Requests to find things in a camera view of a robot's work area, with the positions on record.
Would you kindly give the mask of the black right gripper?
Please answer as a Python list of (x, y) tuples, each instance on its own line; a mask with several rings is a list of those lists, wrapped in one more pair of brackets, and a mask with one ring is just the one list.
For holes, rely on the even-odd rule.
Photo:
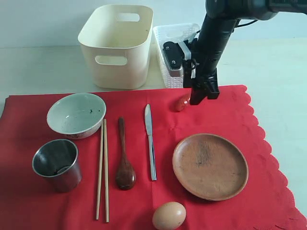
[(192, 84), (190, 105), (199, 105), (206, 97), (210, 100), (218, 98), (217, 64), (238, 23), (238, 19), (206, 16), (198, 39), (188, 45), (192, 58), (198, 63), (196, 79), (203, 77), (207, 84), (207, 89), (200, 83)]

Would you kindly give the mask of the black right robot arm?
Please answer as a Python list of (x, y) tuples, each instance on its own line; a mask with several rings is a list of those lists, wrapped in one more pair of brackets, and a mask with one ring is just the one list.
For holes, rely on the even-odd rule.
[(192, 45), (196, 64), (191, 80), (190, 104), (219, 96), (217, 64), (226, 44), (241, 20), (267, 21), (279, 12), (306, 13), (305, 0), (208, 0), (199, 37)]

